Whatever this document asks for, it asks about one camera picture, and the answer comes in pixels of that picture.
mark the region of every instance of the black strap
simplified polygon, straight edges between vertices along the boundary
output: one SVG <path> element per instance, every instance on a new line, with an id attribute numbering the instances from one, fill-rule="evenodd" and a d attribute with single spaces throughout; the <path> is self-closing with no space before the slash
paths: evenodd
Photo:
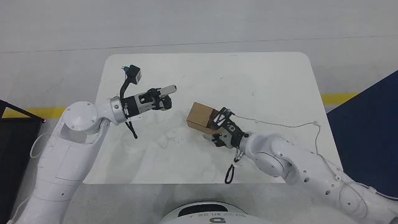
<path id="1" fill-rule="evenodd" d="M 134 128 L 132 127 L 131 121 L 129 121 L 128 123 L 125 122 L 125 124 L 126 124 L 126 126 L 129 128 L 129 130 L 132 132 L 132 134 L 134 135 L 134 138 L 137 139 L 138 136 L 137 136 L 136 131 L 135 131 Z"/>
<path id="2" fill-rule="evenodd" d="M 231 179 L 228 180 L 229 173 L 231 172 L 231 170 L 232 170 Z M 232 180 L 234 179 L 234 172 L 235 172 L 235 167 L 234 167 L 233 164 L 231 164 L 231 166 L 229 167 L 229 169 L 228 169 L 228 171 L 226 172 L 226 175 L 225 175 L 225 180 L 224 180 L 225 184 L 232 183 Z"/>

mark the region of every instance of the dark blue panel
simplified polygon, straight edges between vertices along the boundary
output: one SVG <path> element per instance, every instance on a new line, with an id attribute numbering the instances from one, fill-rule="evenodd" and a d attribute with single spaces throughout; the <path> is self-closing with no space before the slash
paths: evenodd
<path id="1" fill-rule="evenodd" d="M 398 71 L 328 113 L 344 171 L 398 197 Z"/>

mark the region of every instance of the black cable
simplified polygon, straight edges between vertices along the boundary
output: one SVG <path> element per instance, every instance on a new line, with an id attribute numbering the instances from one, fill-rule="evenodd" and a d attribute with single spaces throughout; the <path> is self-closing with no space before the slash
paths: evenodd
<path id="1" fill-rule="evenodd" d="M 132 132 L 132 134 L 134 135 L 134 138 L 137 139 L 138 136 L 137 136 L 136 131 L 135 131 L 134 128 L 132 127 L 131 121 L 129 121 L 128 123 L 125 122 L 125 124 L 126 124 L 126 126 L 129 128 L 129 130 Z"/>
<path id="2" fill-rule="evenodd" d="M 239 160 L 240 160 L 240 159 L 234 158 L 234 163 L 239 162 Z M 231 179 L 228 180 L 229 173 L 230 173 L 231 171 L 232 171 Z M 230 183 L 232 183 L 232 180 L 234 179 L 234 173 L 235 173 L 235 166 L 234 166 L 233 164 L 231 164 L 231 166 L 229 167 L 229 169 L 228 169 L 228 171 L 226 172 L 226 175 L 225 175 L 225 179 L 224 179 L 224 183 L 225 183 L 225 184 L 230 184 Z"/>

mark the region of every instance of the white table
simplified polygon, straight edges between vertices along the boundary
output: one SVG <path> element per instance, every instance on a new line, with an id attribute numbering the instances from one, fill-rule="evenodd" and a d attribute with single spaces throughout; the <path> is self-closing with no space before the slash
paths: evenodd
<path id="1" fill-rule="evenodd" d="M 116 96 L 122 66 L 142 70 L 138 85 L 125 96 L 176 84 L 168 111 L 149 111 L 133 121 L 134 139 L 124 125 L 111 125 L 86 184 L 224 183 L 235 150 L 215 147 L 191 129 L 186 118 L 194 101 L 237 115 L 286 125 L 317 120 L 320 154 L 341 166 L 309 59 L 298 52 L 231 54 L 130 54 L 107 59 L 96 103 Z M 297 146 L 315 150 L 317 127 L 270 126 L 234 119 L 244 131 L 278 132 Z M 234 183 L 283 182 L 263 174 L 245 157 Z"/>

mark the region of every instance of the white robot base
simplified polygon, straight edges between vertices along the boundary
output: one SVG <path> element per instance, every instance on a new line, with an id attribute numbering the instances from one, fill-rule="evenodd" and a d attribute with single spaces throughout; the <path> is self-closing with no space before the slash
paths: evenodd
<path id="1" fill-rule="evenodd" d="M 223 202 L 195 202 L 172 210 L 159 224 L 183 223 L 250 223 L 267 224 L 269 222 L 248 215 L 238 207 Z"/>

